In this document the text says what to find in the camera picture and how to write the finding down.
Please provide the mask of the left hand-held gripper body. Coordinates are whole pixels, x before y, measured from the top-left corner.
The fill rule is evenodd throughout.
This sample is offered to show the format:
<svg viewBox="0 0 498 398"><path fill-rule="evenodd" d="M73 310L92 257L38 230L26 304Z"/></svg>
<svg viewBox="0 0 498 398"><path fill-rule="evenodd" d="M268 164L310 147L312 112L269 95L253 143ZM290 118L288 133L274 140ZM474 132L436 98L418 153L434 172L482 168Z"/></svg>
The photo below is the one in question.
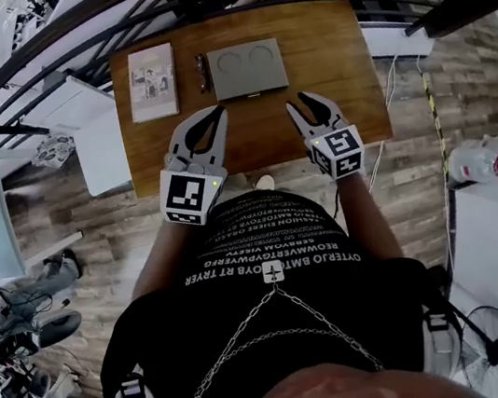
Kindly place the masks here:
<svg viewBox="0 0 498 398"><path fill-rule="evenodd" d="M169 153L160 172L160 211L176 224L203 226L222 194L228 171L209 164L208 152L177 156Z"/></svg>

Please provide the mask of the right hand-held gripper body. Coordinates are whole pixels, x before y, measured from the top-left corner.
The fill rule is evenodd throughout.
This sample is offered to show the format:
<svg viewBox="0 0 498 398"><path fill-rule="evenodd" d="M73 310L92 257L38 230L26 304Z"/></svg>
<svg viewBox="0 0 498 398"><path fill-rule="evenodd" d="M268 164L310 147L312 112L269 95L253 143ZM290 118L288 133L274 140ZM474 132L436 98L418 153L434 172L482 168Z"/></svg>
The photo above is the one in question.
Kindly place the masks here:
<svg viewBox="0 0 498 398"><path fill-rule="evenodd" d="M355 125L306 136L304 141L311 162L332 180L359 172L364 166L365 148Z"/></svg>

